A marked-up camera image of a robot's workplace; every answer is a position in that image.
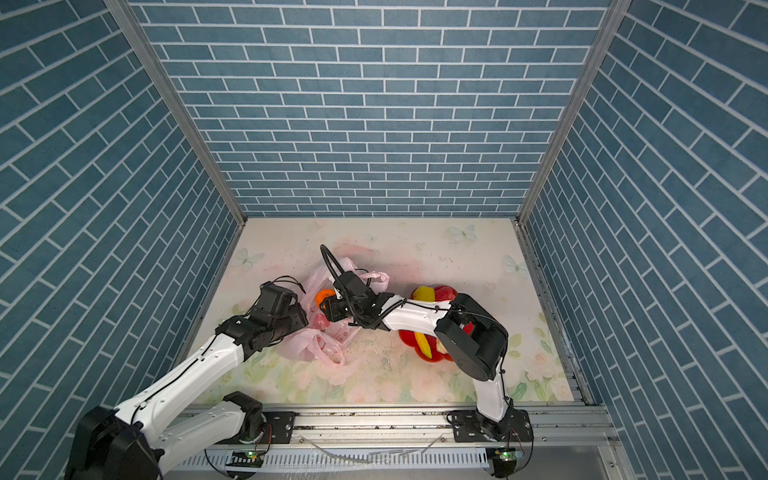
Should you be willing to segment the orange fake fruit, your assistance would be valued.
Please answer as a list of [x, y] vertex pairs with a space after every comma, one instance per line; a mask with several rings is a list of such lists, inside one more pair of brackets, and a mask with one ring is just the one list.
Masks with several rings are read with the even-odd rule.
[[315, 303], [320, 307], [326, 299], [335, 297], [336, 291], [334, 289], [323, 289], [315, 295]]

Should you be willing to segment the pink plastic bag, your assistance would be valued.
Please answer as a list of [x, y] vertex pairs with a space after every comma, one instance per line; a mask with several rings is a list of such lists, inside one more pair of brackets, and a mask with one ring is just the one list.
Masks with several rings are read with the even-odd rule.
[[304, 289], [299, 304], [306, 313], [308, 326], [283, 339], [277, 346], [278, 354], [293, 361], [343, 366], [346, 360], [344, 350], [362, 328], [349, 326], [347, 319], [330, 322], [320, 311], [316, 296], [325, 290], [332, 290], [331, 273], [325, 264], [312, 271]]

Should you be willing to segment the yellow round fake fruit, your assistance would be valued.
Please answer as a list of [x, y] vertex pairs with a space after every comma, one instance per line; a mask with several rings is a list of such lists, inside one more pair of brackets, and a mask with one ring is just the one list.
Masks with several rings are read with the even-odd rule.
[[432, 287], [419, 286], [412, 292], [411, 299], [420, 302], [435, 302], [436, 293]]

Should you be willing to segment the yellow fake banana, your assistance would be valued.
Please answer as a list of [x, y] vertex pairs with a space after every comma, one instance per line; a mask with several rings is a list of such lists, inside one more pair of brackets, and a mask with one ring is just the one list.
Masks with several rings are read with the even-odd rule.
[[427, 337], [420, 332], [414, 333], [414, 338], [416, 340], [417, 346], [419, 348], [419, 351], [421, 352], [421, 355], [428, 360], [432, 359], [432, 350], [429, 344], [429, 341]]

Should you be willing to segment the red fake fruit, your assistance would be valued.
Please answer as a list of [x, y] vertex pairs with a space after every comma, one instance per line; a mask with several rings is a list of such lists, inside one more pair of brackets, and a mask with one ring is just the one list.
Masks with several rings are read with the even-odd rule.
[[453, 301], [458, 292], [450, 286], [440, 285], [434, 288], [434, 295], [436, 302]]

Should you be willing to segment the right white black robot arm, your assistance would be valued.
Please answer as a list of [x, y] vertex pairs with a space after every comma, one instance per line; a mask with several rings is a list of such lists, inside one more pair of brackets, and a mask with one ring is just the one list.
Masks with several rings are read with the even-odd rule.
[[315, 299], [328, 321], [349, 320], [364, 329], [431, 335], [472, 378], [476, 407], [448, 414], [455, 441], [522, 445], [534, 440], [529, 414], [515, 408], [505, 391], [503, 362], [509, 334], [471, 296], [459, 294], [449, 301], [427, 302], [376, 293], [352, 272], [341, 274], [333, 286], [332, 294], [320, 293]]

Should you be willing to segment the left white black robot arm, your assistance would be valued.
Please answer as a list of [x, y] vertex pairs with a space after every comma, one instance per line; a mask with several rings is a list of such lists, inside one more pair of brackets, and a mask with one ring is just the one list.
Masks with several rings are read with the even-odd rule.
[[225, 320], [203, 347], [145, 390], [112, 409], [95, 407], [84, 415], [66, 478], [161, 479], [222, 440], [270, 444], [274, 428], [262, 403], [240, 391], [183, 422], [176, 419], [224, 374], [307, 324], [298, 303]]

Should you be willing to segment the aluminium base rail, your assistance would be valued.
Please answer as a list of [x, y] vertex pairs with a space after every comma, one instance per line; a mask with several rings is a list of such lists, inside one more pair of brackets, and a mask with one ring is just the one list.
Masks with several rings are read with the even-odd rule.
[[512, 409], [493, 427], [468, 405], [268, 406], [258, 444], [196, 447], [168, 479], [443, 470], [500, 478], [631, 479], [605, 408], [567, 402]]

